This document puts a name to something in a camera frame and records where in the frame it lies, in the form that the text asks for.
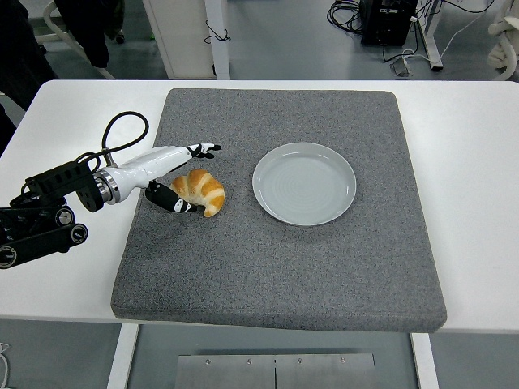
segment white desk leg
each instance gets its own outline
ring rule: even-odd
[[[126,389],[138,334],[139,324],[125,323],[121,326],[107,389]]]
[[[208,24],[222,38],[225,37],[226,6],[226,0],[205,0]],[[209,35],[214,35],[211,30],[209,30]],[[217,79],[230,79],[227,41],[211,38],[211,49]]]
[[[435,31],[436,27],[438,27],[438,22],[440,21],[440,14],[434,15],[434,13],[439,10],[440,6],[441,1],[435,0],[429,10],[429,13],[433,15],[427,16],[426,18],[422,17],[418,20],[420,32],[422,33],[423,45],[427,51],[427,57],[431,60],[429,65],[434,71],[440,71],[444,68],[444,64],[441,62],[440,53],[438,52],[435,42]]]
[[[420,389],[440,389],[429,334],[411,334],[411,344],[413,345],[418,387]]]

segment black equipment box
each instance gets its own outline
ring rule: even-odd
[[[362,43],[403,46],[418,0],[361,0]]]

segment plate rim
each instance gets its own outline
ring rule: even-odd
[[[353,190],[353,195],[351,197],[351,201],[350,203],[347,205],[347,207],[345,207],[345,209],[339,213],[338,215],[335,215],[333,218],[329,219],[329,220],[326,220],[326,221],[321,221],[319,223],[312,223],[312,224],[299,224],[299,223],[294,223],[294,222],[291,222],[291,221],[288,221],[287,219],[277,215],[275,212],[272,212],[272,210],[270,209],[270,207],[267,206],[267,204],[264,202],[264,201],[260,201],[260,197],[258,195],[258,191],[259,189],[257,188],[257,184],[256,184],[256,178],[257,178],[257,175],[259,174],[258,172],[258,167],[261,165],[261,163],[268,157],[268,155],[274,153],[276,150],[280,149],[280,148],[283,148],[283,147],[288,147],[288,146],[294,146],[294,145],[299,145],[299,144],[310,144],[312,146],[317,146],[317,147],[321,147],[323,149],[326,149],[328,150],[329,152],[337,155],[340,157],[340,159],[342,161],[345,162],[345,165],[351,170],[351,173],[353,174],[353,178],[354,178],[354,190]],[[256,164],[256,166],[254,167],[254,172],[252,174],[252,190],[254,192],[254,196],[256,198],[256,201],[259,203],[259,205],[272,217],[274,217],[275,219],[278,219],[279,221],[282,221],[284,223],[287,223],[287,224],[290,224],[290,225],[295,225],[295,226],[298,226],[298,227],[314,227],[316,225],[322,225],[322,224],[327,224],[331,221],[334,221],[335,219],[339,218],[340,216],[344,215],[344,213],[350,209],[351,207],[351,204],[353,204],[354,200],[355,200],[355,197],[357,196],[357,176],[355,174],[355,171],[354,169],[351,167],[350,163],[348,162],[348,160],[343,157],[340,153],[336,152],[335,150],[333,150],[332,148],[328,147],[328,146],[324,146],[322,144],[319,144],[319,143],[313,143],[313,142],[292,142],[292,143],[285,143],[285,144],[282,144],[281,146],[278,146],[278,147],[275,147],[273,148],[272,150],[270,150],[269,152],[267,152],[264,156],[261,157],[261,159],[258,161],[258,163]]]

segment robotic arm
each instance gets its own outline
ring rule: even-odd
[[[108,149],[105,140],[111,125],[127,114],[144,120],[144,133],[132,143]],[[147,199],[168,211],[195,211],[196,206],[183,201],[155,180],[185,165],[193,157],[214,158],[210,151],[221,150],[221,146],[199,143],[187,147],[155,147],[117,166],[111,152],[135,144],[147,132],[145,117],[139,113],[121,113],[108,125],[101,152],[85,153],[74,161],[26,179],[22,194],[11,201],[9,208],[0,208],[0,269],[55,252],[66,253],[87,239],[86,226],[75,223],[74,212],[66,205],[64,196],[74,191],[90,212],[100,210],[104,203],[121,203],[135,188],[146,189]],[[99,169],[99,156],[106,158],[108,166]],[[88,162],[94,158],[97,165],[90,169]]]

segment white cabinet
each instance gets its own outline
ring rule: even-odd
[[[143,0],[170,79],[215,79],[204,0]]]

